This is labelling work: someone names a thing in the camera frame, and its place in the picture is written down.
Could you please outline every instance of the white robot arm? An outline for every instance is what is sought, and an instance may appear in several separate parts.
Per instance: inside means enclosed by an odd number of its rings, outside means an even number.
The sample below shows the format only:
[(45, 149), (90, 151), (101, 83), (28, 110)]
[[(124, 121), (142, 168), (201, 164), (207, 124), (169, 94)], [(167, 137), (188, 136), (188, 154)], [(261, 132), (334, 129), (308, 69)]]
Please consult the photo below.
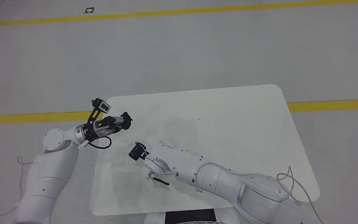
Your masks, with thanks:
[(155, 145), (150, 153), (141, 143), (136, 143), (129, 156), (134, 160), (144, 159), (153, 180), (168, 185), (159, 178), (171, 172), (181, 182), (224, 198), (248, 223), (320, 223), (313, 212), (290, 200), (277, 180), (270, 176), (236, 175), (203, 156), (171, 148), (163, 142)]
[(58, 196), (72, 176), (79, 149), (102, 137), (111, 143), (107, 136), (130, 127), (131, 117), (126, 112), (96, 121), (101, 112), (108, 113), (111, 107), (98, 98), (92, 105), (94, 109), (86, 124), (47, 132), (43, 153), (35, 157), (27, 174), (25, 194), (13, 223), (50, 223)]

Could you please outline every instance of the black cable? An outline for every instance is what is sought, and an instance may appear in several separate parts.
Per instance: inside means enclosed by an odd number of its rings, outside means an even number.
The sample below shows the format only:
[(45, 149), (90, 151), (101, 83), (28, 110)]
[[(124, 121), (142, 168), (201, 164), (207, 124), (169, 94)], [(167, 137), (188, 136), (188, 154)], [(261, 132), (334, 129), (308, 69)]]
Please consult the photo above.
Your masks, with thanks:
[(169, 183), (165, 182), (164, 180), (161, 180), (159, 178), (153, 178), (153, 180), (157, 181), (157, 182), (160, 182), (162, 184), (165, 184), (166, 186), (169, 186)]
[(110, 141), (110, 143), (108, 144), (108, 146), (105, 146), (105, 147), (101, 147), (101, 146), (97, 146), (95, 144), (92, 144), (91, 142), (89, 142), (88, 144), (90, 146), (93, 146), (94, 148), (99, 148), (100, 150), (105, 150), (106, 148), (109, 148), (111, 145), (112, 145), (112, 139), (108, 136), (104, 136), (103, 138), (108, 138), (108, 140)]

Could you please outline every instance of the black sticker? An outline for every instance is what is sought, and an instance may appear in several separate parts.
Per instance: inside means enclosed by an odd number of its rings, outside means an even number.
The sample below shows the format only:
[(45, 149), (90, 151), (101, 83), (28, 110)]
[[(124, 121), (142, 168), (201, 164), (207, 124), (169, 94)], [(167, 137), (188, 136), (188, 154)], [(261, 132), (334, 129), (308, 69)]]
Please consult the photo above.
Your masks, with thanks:
[(91, 8), (86, 8), (84, 13), (93, 13), (94, 11), (95, 11), (95, 8), (91, 7)]

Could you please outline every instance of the black bracket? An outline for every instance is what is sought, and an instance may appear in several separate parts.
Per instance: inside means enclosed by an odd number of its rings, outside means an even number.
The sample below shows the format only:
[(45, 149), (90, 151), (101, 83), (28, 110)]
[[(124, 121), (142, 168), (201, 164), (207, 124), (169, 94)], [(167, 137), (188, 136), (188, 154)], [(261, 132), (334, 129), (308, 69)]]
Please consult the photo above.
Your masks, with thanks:
[(99, 98), (96, 98), (95, 100), (92, 100), (92, 106), (93, 111), (91, 112), (91, 115), (89, 116), (87, 123), (84, 125), (84, 129), (87, 131), (85, 132), (85, 139), (93, 142), (94, 140), (98, 139), (98, 135), (95, 133), (95, 130), (93, 128), (93, 122), (95, 122), (98, 118), (98, 116), (101, 114), (101, 112), (107, 114), (111, 106), (106, 103), (104, 100), (101, 100)]
[(129, 152), (128, 155), (134, 161), (137, 161), (139, 158), (144, 160), (145, 157), (149, 154), (149, 152), (147, 152), (145, 149), (146, 149), (146, 147), (142, 143), (135, 142), (134, 148)]

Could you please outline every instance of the end effector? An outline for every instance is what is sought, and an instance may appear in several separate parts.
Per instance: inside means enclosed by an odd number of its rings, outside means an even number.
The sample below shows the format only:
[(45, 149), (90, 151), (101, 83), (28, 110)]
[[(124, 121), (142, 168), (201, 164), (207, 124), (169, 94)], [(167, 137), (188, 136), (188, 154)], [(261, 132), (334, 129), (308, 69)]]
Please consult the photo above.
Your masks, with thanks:
[(107, 114), (111, 106), (99, 98), (92, 100), (92, 106), (93, 111), (87, 123), (82, 126), (84, 139), (93, 142), (96, 139), (117, 133), (122, 129), (129, 129), (132, 118), (127, 112), (124, 112), (121, 116), (107, 116), (101, 120), (96, 120), (101, 112)]

